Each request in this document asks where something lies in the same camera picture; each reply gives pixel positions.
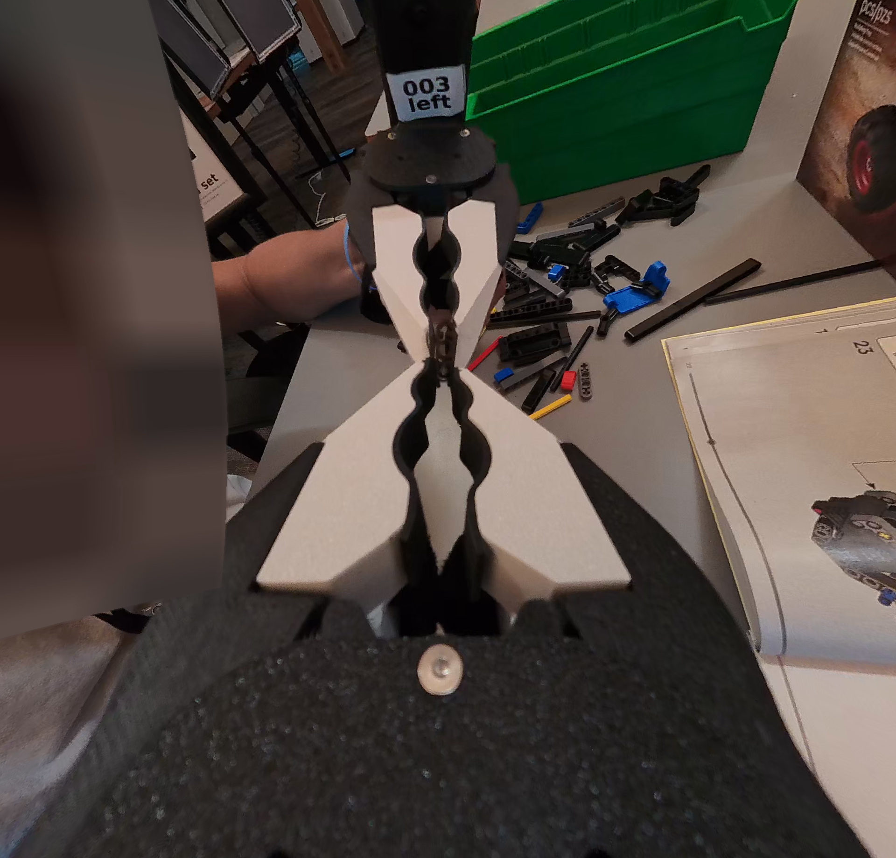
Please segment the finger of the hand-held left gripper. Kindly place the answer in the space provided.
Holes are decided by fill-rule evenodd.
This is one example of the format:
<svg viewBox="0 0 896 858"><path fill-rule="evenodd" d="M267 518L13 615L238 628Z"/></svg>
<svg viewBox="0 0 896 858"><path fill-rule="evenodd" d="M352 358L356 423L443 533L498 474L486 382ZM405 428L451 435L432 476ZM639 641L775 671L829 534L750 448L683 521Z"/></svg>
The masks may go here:
<svg viewBox="0 0 896 858"><path fill-rule="evenodd" d="M432 303L417 266L419 244L427 248L424 219L393 204L373 209L373 225L376 288L409 357L425 362L431 357Z"/></svg>
<svg viewBox="0 0 896 858"><path fill-rule="evenodd" d="M498 257L497 218L491 202L465 202L446 216L443 237L456 254L447 301L454 325L454 366L466 367L496 305L503 274Z"/></svg>

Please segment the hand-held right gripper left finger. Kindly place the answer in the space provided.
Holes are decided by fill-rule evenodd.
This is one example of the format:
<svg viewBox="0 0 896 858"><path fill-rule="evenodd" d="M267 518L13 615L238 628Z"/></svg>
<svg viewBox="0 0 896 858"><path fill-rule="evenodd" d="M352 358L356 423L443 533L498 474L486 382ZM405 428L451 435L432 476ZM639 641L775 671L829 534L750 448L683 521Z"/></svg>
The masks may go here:
<svg viewBox="0 0 896 858"><path fill-rule="evenodd" d="M415 468L439 388L415 363L314 445L312 465L256 583L325 595L366 613L437 574Z"/></svg>

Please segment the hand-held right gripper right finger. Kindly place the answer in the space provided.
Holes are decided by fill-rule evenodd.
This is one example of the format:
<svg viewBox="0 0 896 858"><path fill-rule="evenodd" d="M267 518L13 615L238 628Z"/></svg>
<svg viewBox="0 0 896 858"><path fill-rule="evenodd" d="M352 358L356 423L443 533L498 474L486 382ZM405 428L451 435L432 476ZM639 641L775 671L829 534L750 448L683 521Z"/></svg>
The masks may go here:
<svg viewBox="0 0 896 858"><path fill-rule="evenodd" d="M632 576L562 444L467 371L449 379L470 482L443 563L449 595L507 614L534 600L630 586Z"/></svg>

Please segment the person's left forearm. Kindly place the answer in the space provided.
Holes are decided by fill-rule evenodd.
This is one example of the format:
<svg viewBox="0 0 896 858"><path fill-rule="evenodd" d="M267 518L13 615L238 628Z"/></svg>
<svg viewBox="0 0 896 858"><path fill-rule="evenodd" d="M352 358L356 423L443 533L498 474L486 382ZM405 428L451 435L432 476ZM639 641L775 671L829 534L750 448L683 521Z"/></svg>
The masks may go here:
<svg viewBox="0 0 896 858"><path fill-rule="evenodd" d="M361 284L342 248L344 221L293 232L211 263L222 337L277 322L308 323L356 301Z"/></svg>

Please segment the pile of lego pieces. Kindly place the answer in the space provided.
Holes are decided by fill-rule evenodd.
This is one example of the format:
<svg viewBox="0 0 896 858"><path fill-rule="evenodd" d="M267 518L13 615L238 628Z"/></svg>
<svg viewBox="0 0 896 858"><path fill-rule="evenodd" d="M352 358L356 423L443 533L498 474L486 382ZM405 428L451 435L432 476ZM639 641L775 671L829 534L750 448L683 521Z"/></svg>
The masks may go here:
<svg viewBox="0 0 896 858"><path fill-rule="evenodd" d="M501 391L534 379L522 406L525 413L535 412L545 394L559 391L562 371L578 370L578 357L589 339L606 339L619 319L660 304L670 288L660 301L631 314L608 310L605 296L640 280L650 266L639 270L605 248L636 224L684 224L696 210L711 169L705 162L685 177L666 174L654 189L617 197L560 229L515 240L508 290L487 324L497 335L469 367L476 369L489 356L497 356L494 383Z"/></svg>

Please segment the long black lego beam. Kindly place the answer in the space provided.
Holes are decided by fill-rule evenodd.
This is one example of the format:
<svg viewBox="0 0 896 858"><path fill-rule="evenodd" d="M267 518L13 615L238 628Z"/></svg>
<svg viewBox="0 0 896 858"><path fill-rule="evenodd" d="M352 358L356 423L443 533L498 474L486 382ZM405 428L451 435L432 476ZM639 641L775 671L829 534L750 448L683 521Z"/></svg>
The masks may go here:
<svg viewBox="0 0 896 858"><path fill-rule="evenodd" d="M736 264L733 268L720 274L705 285L680 297L672 304L664 306L654 315L629 328L623 334L624 341L630 345L641 341L704 304L707 299L752 276L761 267L761 262L753 258Z"/></svg>

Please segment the lego instruction booklet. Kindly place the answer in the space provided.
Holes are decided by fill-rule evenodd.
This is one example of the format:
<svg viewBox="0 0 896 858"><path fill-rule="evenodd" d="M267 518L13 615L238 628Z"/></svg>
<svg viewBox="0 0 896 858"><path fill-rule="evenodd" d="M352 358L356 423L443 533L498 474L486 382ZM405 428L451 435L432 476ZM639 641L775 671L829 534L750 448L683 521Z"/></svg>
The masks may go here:
<svg viewBox="0 0 896 858"><path fill-rule="evenodd" d="M778 711L869 854L894 856L895 301L663 345Z"/></svg>

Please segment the long black lego axle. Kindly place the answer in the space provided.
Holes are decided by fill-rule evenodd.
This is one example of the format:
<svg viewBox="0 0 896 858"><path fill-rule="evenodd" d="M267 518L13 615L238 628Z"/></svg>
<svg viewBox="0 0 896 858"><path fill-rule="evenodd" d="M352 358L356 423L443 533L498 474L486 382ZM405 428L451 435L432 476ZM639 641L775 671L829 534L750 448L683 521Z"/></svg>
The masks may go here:
<svg viewBox="0 0 896 858"><path fill-rule="evenodd" d="M847 266L838 267L831 270L816 271L804 274L791 279L784 279L775 282L765 283L757 286L745 287L737 290L728 290L716 293L704 299L704 304L725 304L734 301L745 300L750 297L759 296L768 293L778 293L801 286L809 286L818 283L826 283L837 279L845 279L867 272L885 269L888 262L881 259L870 259L867 261L849 264Z"/></svg>

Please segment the lego set cardboard box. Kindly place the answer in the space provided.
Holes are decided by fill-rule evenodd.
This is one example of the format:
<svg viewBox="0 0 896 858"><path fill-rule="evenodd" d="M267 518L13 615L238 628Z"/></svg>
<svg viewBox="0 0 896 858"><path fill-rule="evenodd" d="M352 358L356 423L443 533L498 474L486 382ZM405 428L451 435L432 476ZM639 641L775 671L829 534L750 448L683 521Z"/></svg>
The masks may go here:
<svg viewBox="0 0 896 858"><path fill-rule="evenodd" d="M797 181L894 277L895 0L856 0Z"/></svg>

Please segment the blue wristband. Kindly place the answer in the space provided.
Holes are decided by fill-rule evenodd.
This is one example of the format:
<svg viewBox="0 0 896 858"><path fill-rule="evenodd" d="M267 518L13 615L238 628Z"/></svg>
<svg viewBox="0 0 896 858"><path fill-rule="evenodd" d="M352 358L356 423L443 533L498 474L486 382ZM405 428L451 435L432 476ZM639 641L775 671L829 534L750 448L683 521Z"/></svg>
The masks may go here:
<svg viewBox="0 0 896 858"><path fill-rule="evenodd" d="M352 272L356 282L363 285L365 262L364 257L357 247L350 233L350 223L348 218L344 219L342 232L342 248L346 263Z"/></svg>

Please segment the black framed panel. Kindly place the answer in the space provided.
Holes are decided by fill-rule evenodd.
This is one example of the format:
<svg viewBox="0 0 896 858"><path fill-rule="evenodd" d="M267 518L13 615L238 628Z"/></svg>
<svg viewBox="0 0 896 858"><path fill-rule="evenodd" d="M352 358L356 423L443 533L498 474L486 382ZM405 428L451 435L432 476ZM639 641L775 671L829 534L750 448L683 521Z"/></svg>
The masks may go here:
<svg viewBox="0 0 896 858"><path fill-rule="evenodd" d="M301 29L287 0L218 0L260 64L265 64Z"/></svg>
<svg viewBox="0 0 896 858"><path fill-rule="evenodd" d="M166 54L212 100L225 89L230 59L179 0L148 0Z"/></svg>

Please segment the white sign board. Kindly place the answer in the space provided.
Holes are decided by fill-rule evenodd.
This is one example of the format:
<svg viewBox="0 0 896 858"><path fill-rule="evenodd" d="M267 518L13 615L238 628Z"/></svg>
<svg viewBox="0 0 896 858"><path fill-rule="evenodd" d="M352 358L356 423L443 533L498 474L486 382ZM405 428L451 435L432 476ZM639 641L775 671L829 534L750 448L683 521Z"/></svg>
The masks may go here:
<svg viewBox="0 0 896 858"><path fill-rule="evenodd" d="M234 173L232 148L217 124L197 127L183 108L179 109L193 165L203 223L207 229L221 225L242 210L254 207L254 196Z"/></svg>

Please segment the green plastic bin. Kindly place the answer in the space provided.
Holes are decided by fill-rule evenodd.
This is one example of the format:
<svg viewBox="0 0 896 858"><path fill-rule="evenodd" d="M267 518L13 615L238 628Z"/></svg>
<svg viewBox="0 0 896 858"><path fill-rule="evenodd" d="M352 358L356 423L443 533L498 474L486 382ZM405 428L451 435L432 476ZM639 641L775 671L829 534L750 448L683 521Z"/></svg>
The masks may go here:
<svg viewBox="0 0 896 858"><path fill-rule="evenodd" d="M474 38L468 123L522 204L734 154L798 1L550 1Z"/></svg>

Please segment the blue lego bracket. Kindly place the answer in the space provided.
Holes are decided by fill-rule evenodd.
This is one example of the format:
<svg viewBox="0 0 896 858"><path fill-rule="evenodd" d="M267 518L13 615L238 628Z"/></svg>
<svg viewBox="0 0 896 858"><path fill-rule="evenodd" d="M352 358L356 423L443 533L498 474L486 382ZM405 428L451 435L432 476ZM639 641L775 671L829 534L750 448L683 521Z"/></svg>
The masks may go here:
<svg viewBox="0 0 896 858"><path fill-rule="evenodd" d="M631 314L660 301L669 285L666 265L658 260L652 263L640 280L611 292L605 296L603 303L608 310L620 315Z"/></svg>

